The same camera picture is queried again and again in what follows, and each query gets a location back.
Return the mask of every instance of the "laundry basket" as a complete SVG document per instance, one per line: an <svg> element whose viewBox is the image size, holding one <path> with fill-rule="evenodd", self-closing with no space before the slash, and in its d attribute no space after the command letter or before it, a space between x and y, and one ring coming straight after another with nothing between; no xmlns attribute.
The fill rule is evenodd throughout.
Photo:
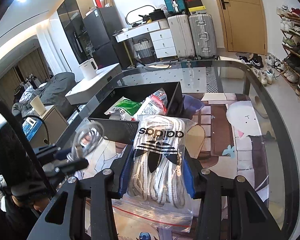
<svg viewBox="0 0 300 240"><path fill-rule="evenodd" d="M134 44L133 47L143 64L151 64L157 61L152 41L143 38L137 44Z"/></svg>

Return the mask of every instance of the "door frame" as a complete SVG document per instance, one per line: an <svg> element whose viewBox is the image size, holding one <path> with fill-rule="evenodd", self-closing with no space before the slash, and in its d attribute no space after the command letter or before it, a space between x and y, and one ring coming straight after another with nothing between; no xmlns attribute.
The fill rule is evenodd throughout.
<svg viewBox="0 0 300 240"><path fill-rule="evenodd" d="M220 0L217 0L217 5L219 9L219 14L220 14L220 20L221 20L221 25L222 25L222 32L223 32L223 40L225 44L226 51L228 50L228 40L227 40L227 35L226 35L226 24L225 24L225 19L223 16L223 9ZM263 6L263 1L260 0L260 5L261 5L261 11L262 11L262 17L263 17L263 25L264 25L264 30L265 30L265 52L264 55L267 55L268 52L268 38L267 38L267 25L266 25L266 14L265 14L265 9Z"/></svg>

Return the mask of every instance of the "gray blanket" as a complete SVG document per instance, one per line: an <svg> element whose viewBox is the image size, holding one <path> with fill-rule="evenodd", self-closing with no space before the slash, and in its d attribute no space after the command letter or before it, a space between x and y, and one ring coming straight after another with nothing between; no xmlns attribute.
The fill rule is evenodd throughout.
<svg viewBox="0 0 300 240"><path fill-rule="evenodd" d="M66 94L76 85L74 74L72 72L59 73L53 76L51 80L43 87L34 91L31 98L24 103L15 103L12 106L14 115L21 113L22 117L32 109L30 102L38 95L45 106L55 105L65 119L68 119L74 111Z"/></svg>

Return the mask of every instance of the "cartoon white character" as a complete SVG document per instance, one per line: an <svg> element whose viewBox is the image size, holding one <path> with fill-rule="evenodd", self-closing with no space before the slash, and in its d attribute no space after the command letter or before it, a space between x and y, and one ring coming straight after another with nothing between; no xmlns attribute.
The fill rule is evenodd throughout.
<svg viewBox="0 0 300 240"><path fill-rule="evenodd" d="M238 131L239 138L260 136L261 130L251 101L238 101L228 107L228 122Z"/></svg>

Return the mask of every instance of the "green sneaker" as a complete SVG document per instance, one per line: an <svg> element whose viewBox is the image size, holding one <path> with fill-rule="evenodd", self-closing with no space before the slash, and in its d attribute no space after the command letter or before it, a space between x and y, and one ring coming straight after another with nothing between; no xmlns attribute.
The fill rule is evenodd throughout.
<svg viewBox="0 0 300 240"><path fill-rule="evenodd" d="M283 46L286 46L286 44L287 44L287 38L286 38L286 37L283 37L282 45L283 45Z"/></svg>
<svg viewBox="0 0 300 240"><path fill-rule="evenodd" d="M289 48L289 49L292 49L293 47L296 47L296 43L294 42L293 39L287 39L287 43L286 43L286 46Z"/></svg>

